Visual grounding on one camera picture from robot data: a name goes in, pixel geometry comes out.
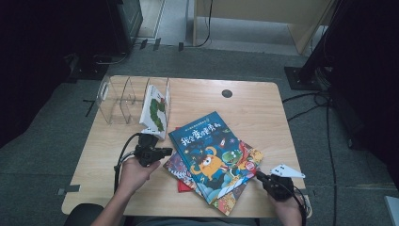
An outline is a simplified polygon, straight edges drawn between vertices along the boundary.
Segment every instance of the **children's book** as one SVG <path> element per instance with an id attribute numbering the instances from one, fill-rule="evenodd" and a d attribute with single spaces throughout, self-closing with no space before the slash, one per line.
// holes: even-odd
<path id="1" fill-rule="evenodd" d="M 179 153 L 174 153 L 170 159 L 164 164 L 164 168 L 166 168 L 171 174 L 173 174 L 178 180 L 179 183 L 182 184 L 184 187 L 183 189 L 179 187 L 179 192 L 187 191 L 187 190 L 194 190 L 199 195 L 202 196 L 200 191 L 197 188 L 196 183 L 194 182 L 193 178 L 191 178 L 190 172 L 187 170 L 183 160 L 181 159 Z M 240 198 L 241 193 L 244 191 L 244 188 L 247 184 L 242 184 L 236 187 L 233 191 L 229 194 L 225 195 L 221 199 L 211 203 L 216 209 L 221 211 L 223 214 L 228 216 L 231 213 L 232 208 Z"/>
<path id="2" fill-rule="evenodd" d="M 145 133 L 165 139 L 167 112 L 165 96 L 154 85 L 148 85 L 139 123 L 146 126 Z"/>
<path id="3" fill-rule="evenodd" d="M 215 111 L 168 135 L 208 203 L 245 184 L 263 158 L 238 139 Z"/>

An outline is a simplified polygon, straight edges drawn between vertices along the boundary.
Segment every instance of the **person's arm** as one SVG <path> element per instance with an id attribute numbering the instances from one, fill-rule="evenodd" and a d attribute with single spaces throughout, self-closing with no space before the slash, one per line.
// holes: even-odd
<path id="1" fill-rule="evenodd" d="M 112 199 L 103 212 L 91 225 L 119 225 L 123 212 L 135 192 L 150 179 L 150 174 L 159 167 L 159 161 L 152 163 L 147 168 L 138 163 L 133 157 L 127 159 L 122 165 L 120 184 Z"/>
<path id="2" fill-rule="evenodd" d="M 270 195 L 267 196 L 270 202 L 275 206 L 276 214 L 281 221 L 282 225 L 285 226 L 301 226 L 302 225 L 302 216 L 299 211 L 299 206 L 296 200 L 291 197 L 287 201 L 277 202 Z"/>

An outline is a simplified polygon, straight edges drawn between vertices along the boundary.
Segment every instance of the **human hand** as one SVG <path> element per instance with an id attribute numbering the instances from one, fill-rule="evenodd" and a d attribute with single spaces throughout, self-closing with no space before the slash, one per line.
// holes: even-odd
<path id="1" fill-rule="evenodd" d="M 150 180 L 150 174 L 161 165 L 160 161 L 150 164 L 148 167 L 142 167 L 136 157 L 127 159 L 122 164 L 120 174 L 120 184 L 117 193 L 126 198 L 130 198 L 141 188 L 147 180 Z"/>
<path id="2" fill-rule="evenodd" d="M 296 197 L 299 199 L 301 204 L 303 204 L 302 198 L 299 196 Z M 291 197 L 284 202 L 276 201 L 271 195 L 268 195 L 267 198 L 275 207 L 276 214 L 283 225 L 302 225 L 302 216 L 299 210 L 299 205 L 294 197 Z"/>

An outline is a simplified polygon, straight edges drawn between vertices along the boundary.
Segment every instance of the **book title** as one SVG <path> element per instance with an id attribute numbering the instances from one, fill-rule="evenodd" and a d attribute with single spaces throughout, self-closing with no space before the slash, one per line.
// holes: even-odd
<path id="1" fill-rule="evenodd" d="M 199 126 L 203 125 L 204 123 L 208 123 L 208 125 L 202 127 L 201 130 L 196 129 Z M 192 130 L 191 136 L 182 137 L 181 142 L 184 145 L 184 147 L 186 147 L 188 144 L 190 144 L 202 137 L 211 135 L 212 132 L 214 132 L 216 130 L 216 128 L 218 128 L 220 126 L 221 126 L 220 123 L 216 123 L 216 122 L 209 123 L 208 119 L 205 121 L 200 121 L 186 129 L 186 131 Z"/>

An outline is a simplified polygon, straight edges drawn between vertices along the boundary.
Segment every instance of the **gray carpet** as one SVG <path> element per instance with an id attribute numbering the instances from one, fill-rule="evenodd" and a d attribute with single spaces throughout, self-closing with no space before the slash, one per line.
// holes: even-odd
<path id="1" fill-rule="evenodd" d="M 308 91 L 291 90 L 284 66 L 300 67 L 303 56 L 160 46 L 138 50 L 111 65 L 108 74 L 170 76 L 274 82 L 282 99 Z M 63 196 L 84 147 L 97 107 L 88 112 L 100 81 L 61 84 L 29 129 L 0 150 L 0 225 L 62 225 Z M 315 105 L 303 97 L 284 104 L 287 118 Z M 336 225 L 391 225 L 384 196 L 399 197 L 385 166 L 366 151 L 346 146 L 334 109 L 328 111 L 337 178 Z M 313 210 L 308 225 L 332 225 L 334 183 L 327 145 L 327 110 L 318 107 L 289 122 Z M 279 225 L 262 219 L 263 225 Z"/>

